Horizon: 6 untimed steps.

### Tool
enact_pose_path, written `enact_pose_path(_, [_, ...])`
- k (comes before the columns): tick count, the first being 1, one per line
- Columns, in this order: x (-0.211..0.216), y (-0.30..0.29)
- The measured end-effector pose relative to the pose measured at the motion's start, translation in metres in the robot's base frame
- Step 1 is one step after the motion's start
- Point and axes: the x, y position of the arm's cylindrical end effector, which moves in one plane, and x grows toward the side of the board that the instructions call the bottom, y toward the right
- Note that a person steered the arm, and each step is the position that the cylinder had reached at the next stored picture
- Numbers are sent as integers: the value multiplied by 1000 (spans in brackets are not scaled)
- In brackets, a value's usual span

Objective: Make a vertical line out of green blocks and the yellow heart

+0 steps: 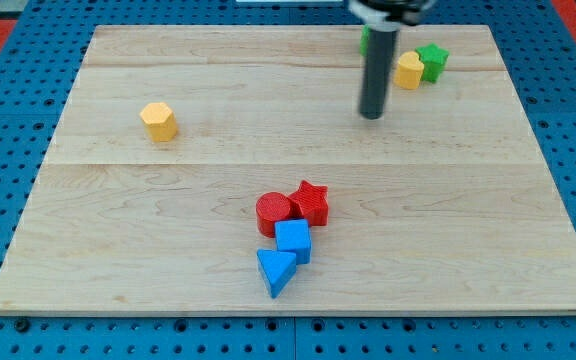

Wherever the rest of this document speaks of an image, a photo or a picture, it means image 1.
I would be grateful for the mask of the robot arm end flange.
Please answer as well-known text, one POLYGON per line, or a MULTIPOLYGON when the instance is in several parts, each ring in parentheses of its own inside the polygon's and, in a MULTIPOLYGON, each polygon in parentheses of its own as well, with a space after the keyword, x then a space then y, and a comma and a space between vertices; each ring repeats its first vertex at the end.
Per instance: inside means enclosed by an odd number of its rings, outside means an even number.
POLYGON ((396 32, 418 25, 437 0, 349 0, 348 10, 371 30, 396 32))

